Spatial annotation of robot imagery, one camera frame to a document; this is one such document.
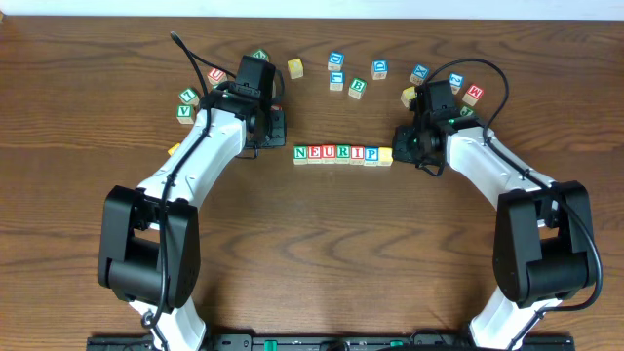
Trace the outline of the green N block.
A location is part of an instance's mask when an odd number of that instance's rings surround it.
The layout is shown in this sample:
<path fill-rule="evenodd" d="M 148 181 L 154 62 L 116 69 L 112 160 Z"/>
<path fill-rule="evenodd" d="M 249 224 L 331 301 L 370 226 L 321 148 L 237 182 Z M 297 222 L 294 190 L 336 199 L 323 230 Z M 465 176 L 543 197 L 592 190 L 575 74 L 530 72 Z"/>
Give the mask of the green N block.
<path fill-rule="evenodd" d="M 292 148 L 292 160 L 295 165 L 308 164 L 308 149 L 305 145 L 295 145 Z"/>

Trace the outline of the blue P block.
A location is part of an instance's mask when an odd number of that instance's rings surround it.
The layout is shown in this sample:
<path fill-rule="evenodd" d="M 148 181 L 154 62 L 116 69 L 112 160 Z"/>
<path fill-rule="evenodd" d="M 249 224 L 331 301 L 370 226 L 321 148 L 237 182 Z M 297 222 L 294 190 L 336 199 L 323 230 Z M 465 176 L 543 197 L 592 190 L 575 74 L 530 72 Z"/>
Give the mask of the blue P block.
<path fill-rule="evenodd" d="M 365 149 L 364 165 L 369 167 L 376 167 L 379 163 L 379 148 L 366 146 Z"/>

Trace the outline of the red E block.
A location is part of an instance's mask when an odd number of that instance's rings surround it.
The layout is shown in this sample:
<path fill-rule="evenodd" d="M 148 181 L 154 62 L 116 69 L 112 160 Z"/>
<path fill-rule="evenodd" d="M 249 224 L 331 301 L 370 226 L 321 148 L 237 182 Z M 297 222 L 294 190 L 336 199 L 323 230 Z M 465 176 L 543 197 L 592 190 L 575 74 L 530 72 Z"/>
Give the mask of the red E block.
<path fill-rule="evenodd" d="M 321 145 L 308 145 L 307 146 L 307 163 L 308 164 L 322 164 L 322 146 Z"/>

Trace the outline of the red I block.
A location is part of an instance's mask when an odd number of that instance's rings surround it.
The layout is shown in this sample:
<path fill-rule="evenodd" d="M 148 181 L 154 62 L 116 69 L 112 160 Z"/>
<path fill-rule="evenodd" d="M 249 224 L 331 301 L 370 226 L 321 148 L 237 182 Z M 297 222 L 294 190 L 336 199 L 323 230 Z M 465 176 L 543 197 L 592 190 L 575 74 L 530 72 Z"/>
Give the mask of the red I block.
<path fill-rule="evenodd" d="M 350 165 L 362 166 L 365 164 L 365 147 L 361 145 L 350 146 Z"/>

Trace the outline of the red u block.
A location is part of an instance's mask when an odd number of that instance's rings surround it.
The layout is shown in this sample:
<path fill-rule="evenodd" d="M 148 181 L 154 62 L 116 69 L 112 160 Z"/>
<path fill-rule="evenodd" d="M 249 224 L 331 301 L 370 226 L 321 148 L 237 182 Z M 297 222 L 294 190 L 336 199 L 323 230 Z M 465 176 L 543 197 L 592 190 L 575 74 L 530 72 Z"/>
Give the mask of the red u block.
<path fill-rule="evenodd" d="M 212 86 L 219 85 L 228 80 L 227 74 L 218 68 L 212 68 L 207 73 L 207 78 Z"/>
<path fill-rule="evenodd" d="M 336 160 L 336 145 L 324 144 L 321 146 L 321 159 L 324 164 L 334 164 Z"/>

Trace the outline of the green R block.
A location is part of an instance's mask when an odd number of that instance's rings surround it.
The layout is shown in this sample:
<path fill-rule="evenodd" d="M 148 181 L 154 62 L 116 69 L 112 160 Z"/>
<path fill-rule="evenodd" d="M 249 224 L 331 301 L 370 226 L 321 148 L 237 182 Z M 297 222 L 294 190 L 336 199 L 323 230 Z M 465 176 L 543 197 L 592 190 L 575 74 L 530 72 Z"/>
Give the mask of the green R block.
<path fill-rule="evenodd" d="M 338 144 L 336 146 L 336 164 L 349 164 L 351 160 L 351 146 L 348 144 Z"/>

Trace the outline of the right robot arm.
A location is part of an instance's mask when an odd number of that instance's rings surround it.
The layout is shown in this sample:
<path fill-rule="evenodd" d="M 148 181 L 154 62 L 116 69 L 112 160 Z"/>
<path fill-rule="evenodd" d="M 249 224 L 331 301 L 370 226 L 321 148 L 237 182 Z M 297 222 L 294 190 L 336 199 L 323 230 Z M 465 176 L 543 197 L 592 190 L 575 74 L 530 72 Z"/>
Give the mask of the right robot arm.
<path fill-rule="evenodd" d="M 585 288 L 592 305 L 603 269 L 594 242 L 586 188 L 557 182 L 514 155 L 476 114 L 463 114 L 447 81 L 425 83 L 408 100 L 414 118 L 396 129 L 395 160 L 431 176 L 464 175 L 496 211 L 492 267 L 497 288 L 469 324 L 474 346 L 518 350 L 549 312 Z"/>

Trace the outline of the green J block right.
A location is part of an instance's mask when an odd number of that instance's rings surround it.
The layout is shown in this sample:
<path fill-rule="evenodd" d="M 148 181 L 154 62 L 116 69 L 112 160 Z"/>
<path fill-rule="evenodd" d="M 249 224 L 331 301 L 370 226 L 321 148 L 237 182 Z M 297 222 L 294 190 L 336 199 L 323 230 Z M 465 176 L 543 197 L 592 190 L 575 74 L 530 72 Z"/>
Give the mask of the green J block right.
<path fill-rule="evenodd" d="M 472 108 L 470 108 L 470 107 L 468 107 L 468 106 L 466 106 L 466 105 L 464 105 L 464 106 L 460 109 L 460 115 L 461 115 L 462 117 L 472 116 L 472 115 L 474 115 L 474 114 L 475 114 L 475 111 L 474 111 Z"/>

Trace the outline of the blue Z block right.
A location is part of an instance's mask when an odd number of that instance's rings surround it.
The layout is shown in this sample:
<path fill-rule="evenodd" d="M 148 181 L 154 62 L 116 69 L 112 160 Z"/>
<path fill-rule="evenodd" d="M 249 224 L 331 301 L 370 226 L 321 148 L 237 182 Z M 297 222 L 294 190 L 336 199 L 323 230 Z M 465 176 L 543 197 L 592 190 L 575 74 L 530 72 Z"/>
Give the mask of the blue Z block right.
<path fill-rule="evenodd" d="M 452 72 L 448 77 L 448 81 L 451 87 L 451 92 L 454 95 L 457 95 L 459 91 L 461 90 L 461 88 L 463 87 L 464 76 Z"/>

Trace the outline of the blue X block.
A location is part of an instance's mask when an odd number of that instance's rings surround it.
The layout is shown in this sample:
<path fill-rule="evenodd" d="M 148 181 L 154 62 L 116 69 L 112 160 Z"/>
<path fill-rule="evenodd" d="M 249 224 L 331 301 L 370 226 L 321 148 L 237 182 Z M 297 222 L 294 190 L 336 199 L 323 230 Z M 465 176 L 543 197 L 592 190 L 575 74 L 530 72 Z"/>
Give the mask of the blue X block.
<path fill-rule="evenodd" d="M 428 77 L 430 69 L 422 64 L 417 64 L 410 74 L 409 81 L 414 86 L 420 86 Z"/>

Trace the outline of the yellow O block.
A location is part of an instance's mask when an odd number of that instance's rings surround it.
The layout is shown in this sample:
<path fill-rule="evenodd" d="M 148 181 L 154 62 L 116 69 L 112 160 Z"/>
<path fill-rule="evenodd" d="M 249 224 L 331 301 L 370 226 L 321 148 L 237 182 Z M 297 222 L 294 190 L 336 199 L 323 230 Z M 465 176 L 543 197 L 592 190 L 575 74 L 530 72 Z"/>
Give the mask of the yellow O block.
<path fill-rule="evenodd" d="M 303 63 L 300 58 L 293 58 L 287 62 L 290 77 L 294 79 L 302 78 L 304 75 Z"/>

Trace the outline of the green L block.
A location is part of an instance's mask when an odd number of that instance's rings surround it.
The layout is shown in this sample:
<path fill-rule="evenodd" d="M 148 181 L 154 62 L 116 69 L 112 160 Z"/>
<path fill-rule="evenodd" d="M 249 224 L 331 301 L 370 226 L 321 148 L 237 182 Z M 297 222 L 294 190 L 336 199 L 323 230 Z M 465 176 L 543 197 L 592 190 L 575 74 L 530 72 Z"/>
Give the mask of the green L block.
<path fill-rule="evenodd" d="M 188 87 L 181 91 L 178 96 L 183 104 L 192 105 L 194 107 L 197 107 L 199 105 L 200 97 L 197 92 L 191 87 Z"/>

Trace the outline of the green B block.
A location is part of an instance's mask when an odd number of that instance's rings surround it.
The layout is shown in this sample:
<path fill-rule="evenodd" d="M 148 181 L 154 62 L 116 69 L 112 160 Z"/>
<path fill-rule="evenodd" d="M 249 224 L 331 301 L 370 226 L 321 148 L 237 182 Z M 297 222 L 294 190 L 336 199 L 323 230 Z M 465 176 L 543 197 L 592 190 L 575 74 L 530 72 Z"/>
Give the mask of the green B block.
<path fill-rule="evenodd" d="M 361 99 L 366 91 L 367 82 L 361 78 L 354 78 L 348 89 L 348 96 L 355 99 Z"/>

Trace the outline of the blue L block centre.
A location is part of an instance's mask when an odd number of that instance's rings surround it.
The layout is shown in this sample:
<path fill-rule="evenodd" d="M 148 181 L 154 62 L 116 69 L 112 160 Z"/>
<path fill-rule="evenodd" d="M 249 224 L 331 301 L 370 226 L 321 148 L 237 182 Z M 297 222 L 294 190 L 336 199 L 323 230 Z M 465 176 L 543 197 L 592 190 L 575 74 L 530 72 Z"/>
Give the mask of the blue L block centre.
<path fill-rule="evenodd" d="M 330 74 L 330 90 L 342 91 L 344 87 L 345 74 L 343 71 L 332 71 Z"/>

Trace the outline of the blue D block upper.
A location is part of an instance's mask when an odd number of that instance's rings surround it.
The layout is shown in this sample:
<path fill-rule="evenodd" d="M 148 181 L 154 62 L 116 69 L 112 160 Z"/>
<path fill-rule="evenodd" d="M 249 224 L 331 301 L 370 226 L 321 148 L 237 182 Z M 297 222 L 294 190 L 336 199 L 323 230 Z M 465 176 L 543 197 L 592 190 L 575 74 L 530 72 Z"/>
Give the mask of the blue D block upper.
<path fill-rule="evenodd" d="M 328 70 L 340 71 L 344 64 L 344 54 L 340 52 L 330 52 L 328 57 Z"/>

